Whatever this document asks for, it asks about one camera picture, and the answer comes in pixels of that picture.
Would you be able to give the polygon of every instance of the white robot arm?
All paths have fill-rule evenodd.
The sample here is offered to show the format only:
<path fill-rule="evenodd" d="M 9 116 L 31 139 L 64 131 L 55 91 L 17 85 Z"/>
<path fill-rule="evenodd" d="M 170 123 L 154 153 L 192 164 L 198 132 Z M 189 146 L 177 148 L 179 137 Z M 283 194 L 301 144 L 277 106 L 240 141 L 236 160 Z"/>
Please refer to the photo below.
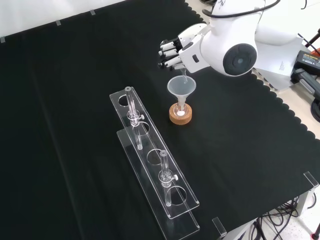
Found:
<path fill-rule="evenodd" d="M 165 59 L 159 66 L 187 68 L 190 73 L 211 66 L 226 76 L 246 74 L 258 57 L 256 41 L 284 45 L 296 37 L 295 29 L 288 27 L 294 25 L 291 2 L 218 0 L 212 12 L 203 12 L 211 17 L 208 25 L 193 25 L 161 43 L 159 54 Z"/>

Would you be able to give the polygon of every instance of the plastic funnel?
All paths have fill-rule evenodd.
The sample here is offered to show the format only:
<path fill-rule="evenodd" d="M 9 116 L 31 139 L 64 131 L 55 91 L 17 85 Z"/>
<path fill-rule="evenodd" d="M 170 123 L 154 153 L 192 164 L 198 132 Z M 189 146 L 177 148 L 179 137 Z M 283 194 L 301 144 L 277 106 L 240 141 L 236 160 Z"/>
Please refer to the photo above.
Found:
<path fill-rule="evenodd" d="M 183 109 L 186 98 L 196 89 L 196 81 L 189 76 L 179 75 L 173 77 L 167 85 L 169 92 L 176 96 L 178 105 Z"/>

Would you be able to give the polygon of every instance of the funnel stem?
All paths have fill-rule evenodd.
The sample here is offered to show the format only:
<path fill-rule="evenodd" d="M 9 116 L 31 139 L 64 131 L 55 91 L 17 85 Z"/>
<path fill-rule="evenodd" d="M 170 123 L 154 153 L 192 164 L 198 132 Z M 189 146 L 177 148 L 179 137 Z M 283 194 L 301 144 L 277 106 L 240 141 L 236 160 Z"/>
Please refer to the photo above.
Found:
<path fill-rule="evenodd" d="M 183 111 L 185 109 L 185 103 L 186 103 L 186 99 L 185 98 L 178 97 L 179 110 Z"/>

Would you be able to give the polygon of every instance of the rack hole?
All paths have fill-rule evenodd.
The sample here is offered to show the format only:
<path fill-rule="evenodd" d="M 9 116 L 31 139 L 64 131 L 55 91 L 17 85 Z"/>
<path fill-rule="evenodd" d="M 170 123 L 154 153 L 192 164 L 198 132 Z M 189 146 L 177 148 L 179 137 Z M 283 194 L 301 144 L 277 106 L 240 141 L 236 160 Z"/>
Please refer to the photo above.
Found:
<path fill-rule="evenodd" d="M 146 155 L 146 159 L 151 165 L 160 165 L 161 164 L 161 159 L 159 156 L 160 151 L 161 151 L 161 149 L 155 148 L 155 149 L 150 150 L 148 152 L 148 154 Z"/>
<path fill-rule="evenodd" d="M 127 107 L 128 106 L 127 96 L 122 95 L 121 97 L 119 97 L 118 103 L 123 107 Z"/>
<path fill-rule="evenodd" d="M 147 135 L 150 130 L 149 124 L 145 121 L 140 121 L 137 126 L 133 127 L 133 133 L 135 135 L 143 136 Z"/>
<path fill-rule="evenodd" d="M 187 193 L 180 186 L 170 187 L 166 194 L 167 195 L 171 194 L 171 204 L 172 205 L 176 205 L 176 206 L 181 205 L 187 200 Z"/>

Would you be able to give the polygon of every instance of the robot finger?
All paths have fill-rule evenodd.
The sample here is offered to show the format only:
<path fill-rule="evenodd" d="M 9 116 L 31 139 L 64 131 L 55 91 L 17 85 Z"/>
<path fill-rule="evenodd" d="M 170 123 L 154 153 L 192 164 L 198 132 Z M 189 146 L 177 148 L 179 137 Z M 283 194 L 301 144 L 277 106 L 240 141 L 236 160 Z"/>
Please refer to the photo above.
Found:
<path fill-rule="evenodd" d="M 161 45 L 160 45 L 160 49 L 162 51 L 167 51 L 167 50 L 170 50 L 170 49 L 174 49 L 175 47 L 176 46 L 175 46 L 175 43 L 173 41 L 165 43 L 165 44 L 161 43 Z"/>
<path fill-rule="evenodd" d="M 159 55 L 160 56 L 165 56 L 165 57 L 172 57 L 172 56 L 175 56 L 175 55 L 178 55 L 178 51 L 177 49 L 171 49 L 171 50 L 168 50 L 168 51 L 159 51 Z"/>
<path fill-rule="evenodd" d="M 161 68 L 161 69 L 170 68 L 170 67 L 172 67 L 173 65 L 180 64 L 180 63 L 182 63 L 182 61 L 181 61 L 181 59 L 180 59 L 180 56 L 175 56 L 175 57 L 172 57 L 172 58 L 169 59 L 169 60 L 167 60 L 167 59 L 162 60 L 162 61 L 158 64 L 158 67 Z"/>

